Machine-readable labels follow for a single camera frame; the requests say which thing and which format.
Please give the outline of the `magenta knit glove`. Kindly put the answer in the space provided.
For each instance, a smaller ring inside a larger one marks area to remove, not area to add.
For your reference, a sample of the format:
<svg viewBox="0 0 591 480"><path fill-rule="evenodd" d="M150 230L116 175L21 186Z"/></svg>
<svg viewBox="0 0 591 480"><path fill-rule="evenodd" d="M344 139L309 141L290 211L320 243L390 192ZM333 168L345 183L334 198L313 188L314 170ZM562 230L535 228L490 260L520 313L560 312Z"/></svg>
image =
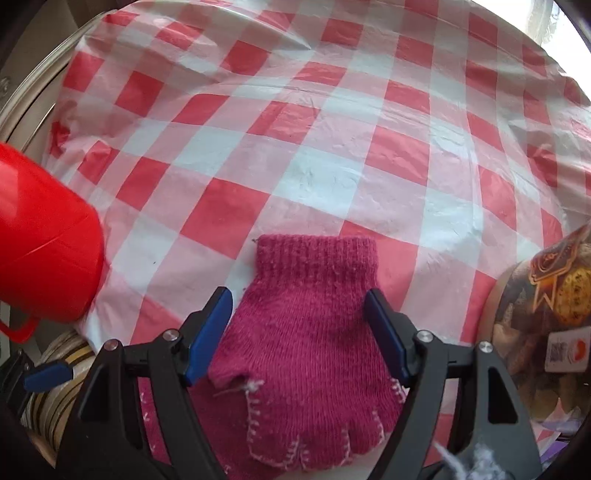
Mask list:
<svg viewBox="0 0 591 480"><path fill-rule="evenodd" d="M138 390L147 441L155 460L169 464L151 384L140 378ZM253 459L247 447L247 407L242 391L217 391L206 377L188 390L193 409L215 457L229 479L267 480L286 473Z"/></svg>
<svg viewBox="0 0 591 480"><path fill-rule="evenodd" d="M256 275L209 367L238 387L249 455L283 471L349 463L383 443L405 401L363 317L378 285L367 237L263 235Z"/></svg>

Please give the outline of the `striped velvet cushion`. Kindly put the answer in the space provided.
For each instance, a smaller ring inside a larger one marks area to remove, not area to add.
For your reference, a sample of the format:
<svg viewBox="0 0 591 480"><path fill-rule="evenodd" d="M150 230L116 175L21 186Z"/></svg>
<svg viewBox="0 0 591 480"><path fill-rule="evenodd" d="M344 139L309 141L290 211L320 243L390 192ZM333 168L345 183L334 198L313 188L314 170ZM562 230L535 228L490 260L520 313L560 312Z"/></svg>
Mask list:
<svg viewBox="0 0 591 480"><path fill-rule="evenodd" d="M75 330L60 334L41 356L41 363L63 360L73 369L73 378L43 393L33 393L21 424L45 460L55 466L57 451L73 404L95 359L88 342Z"/></svg>

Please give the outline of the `purple cardboard box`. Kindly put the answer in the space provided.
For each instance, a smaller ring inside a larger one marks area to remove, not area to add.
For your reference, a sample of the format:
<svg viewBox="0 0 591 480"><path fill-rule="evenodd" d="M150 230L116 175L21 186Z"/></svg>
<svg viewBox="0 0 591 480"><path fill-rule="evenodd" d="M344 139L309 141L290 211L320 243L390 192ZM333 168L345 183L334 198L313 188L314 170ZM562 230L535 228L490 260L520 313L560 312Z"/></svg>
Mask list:
<svg viewBox="0 0 591 480"><path fill-rule="evenodd" d="M541 454L542 476L566 479L569 475L590 472L590 414L585 418L570 415L564 420L545 420L542 426L552 433Z"/></svg>

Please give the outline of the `glass jar with metal lid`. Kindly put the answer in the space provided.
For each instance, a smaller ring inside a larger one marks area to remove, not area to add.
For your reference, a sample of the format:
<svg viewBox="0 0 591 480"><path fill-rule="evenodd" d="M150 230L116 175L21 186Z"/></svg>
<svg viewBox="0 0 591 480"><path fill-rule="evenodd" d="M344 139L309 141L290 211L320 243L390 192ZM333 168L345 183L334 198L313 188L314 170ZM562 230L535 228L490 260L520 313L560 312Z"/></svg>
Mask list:
<svg viewBox="0 0 591 480"><path fill-rule="evenodd" d="M477 338L504 360L531 419L575 433L590 412L590 226L509 267Z"/></svg>

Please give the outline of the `red thermos jug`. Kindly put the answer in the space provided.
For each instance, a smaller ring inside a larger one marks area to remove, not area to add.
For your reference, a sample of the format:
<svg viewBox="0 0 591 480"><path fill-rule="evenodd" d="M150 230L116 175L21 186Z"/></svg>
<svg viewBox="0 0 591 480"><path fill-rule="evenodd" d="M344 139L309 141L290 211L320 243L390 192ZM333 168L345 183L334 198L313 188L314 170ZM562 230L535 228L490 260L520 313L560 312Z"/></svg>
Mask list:
<svg viewBox="0 0 591 480"><path fill-rule="evenodd" d="M25 343L39 322L69 324L88 311L104 264L96 210L38 164L1 145L1 301L27 315L17 328Z"/></svg>

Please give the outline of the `red white checkered tablecloth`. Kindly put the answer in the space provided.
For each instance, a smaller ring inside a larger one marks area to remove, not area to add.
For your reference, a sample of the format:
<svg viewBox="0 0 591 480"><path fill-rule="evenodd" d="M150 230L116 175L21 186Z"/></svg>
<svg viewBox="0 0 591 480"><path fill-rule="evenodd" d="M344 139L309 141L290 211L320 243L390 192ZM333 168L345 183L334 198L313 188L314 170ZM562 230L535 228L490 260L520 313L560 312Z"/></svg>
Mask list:
<svg viewBox="0 0 591 480"><path fill-rule="evenodd" d="M78 43L42 163L101 218L94 347L242 296L270 233L374 237L391 304L469 342L588 221L590 102L472 1L138 1Z"/></svg>

